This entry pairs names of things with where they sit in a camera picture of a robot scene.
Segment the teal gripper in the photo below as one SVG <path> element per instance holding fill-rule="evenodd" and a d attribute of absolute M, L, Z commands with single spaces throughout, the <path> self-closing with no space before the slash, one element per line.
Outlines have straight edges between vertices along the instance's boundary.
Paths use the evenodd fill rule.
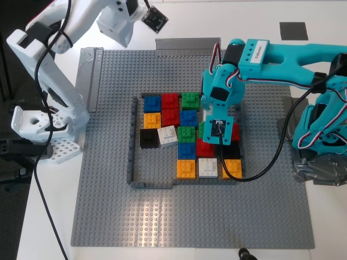
<path fill-rule="evenodd" d="M 211 73 L 203 72 L 202 97 L 203 108 L 212 105 L 229 107 L 242 101 L 245 84 L 238 79 L 239 69 L 232 64 L 217 65 Z"/>

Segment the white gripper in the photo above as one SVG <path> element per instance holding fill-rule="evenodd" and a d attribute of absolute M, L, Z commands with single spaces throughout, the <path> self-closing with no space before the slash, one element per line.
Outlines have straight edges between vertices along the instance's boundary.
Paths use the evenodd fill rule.
<path fill-rule="evenodd" d="M 127 48 L 134 23 L 145 13 L 146 7 L 138 1 L 108 1 L 97 19 L 97 25 L 101 33 Z"/>

